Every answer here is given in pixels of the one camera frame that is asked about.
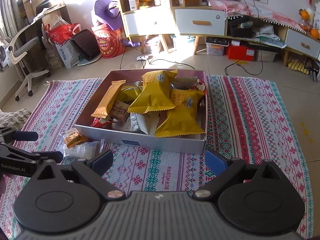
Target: white drawer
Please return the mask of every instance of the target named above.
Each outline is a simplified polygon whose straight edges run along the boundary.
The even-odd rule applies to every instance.
[[[175,32],[172,12],[169,8],[151,7],[125,14],[127,35],[170,34]]]
[[[224,36],[224,11],[205,9],[176,9],[176,24],[178,33]]]
[[[285,43],[289,48],[296,49],[314,58],[319,56],[320,43],[292,29],[288,29]]]

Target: drawer handle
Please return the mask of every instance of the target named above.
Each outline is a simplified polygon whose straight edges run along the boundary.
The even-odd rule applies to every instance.
[[[305,47],[305,48],[307,48],[307,49],[310,49],[310,46],[309,45],[307,45],[307,44],[305,44],[305,43],[301,43],[301,45],[303,46],[303,47]]]
[[[192,21],[195,25],[211,25],[211,22],[208,21]]]

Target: purple hat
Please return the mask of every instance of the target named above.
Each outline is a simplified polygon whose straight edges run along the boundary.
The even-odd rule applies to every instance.
[[[112,30],[122,27],[122,19],[119,8],[110,9],[118,3],[113,0],[96,0],[94,3],[94,14],[98,16],[101,23],[106,23]]]

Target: red plastic bag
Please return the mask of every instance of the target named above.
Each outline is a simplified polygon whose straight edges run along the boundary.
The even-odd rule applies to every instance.
[[[49,39],[52,43],[62,45],[64,42],[80,32],[81,26],[78,23],[66,24],[50,30],[50,24],[48,24],[45,26],[45,30],[47,31]]]

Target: white label sticker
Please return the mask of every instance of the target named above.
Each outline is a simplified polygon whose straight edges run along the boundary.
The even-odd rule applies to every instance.
[[[186,100],[186,107],[191,108],[192,103],[193,103],[192,98],[187,98],[187,100]]]
[[[164,75],[163,74],[158,74],[157,76],[157,80],[160,81],[161,83],[163,82],[164,80]]]
[[[254,50],[252,49],[247,49],[247,54],[248,56],[254,56]]]

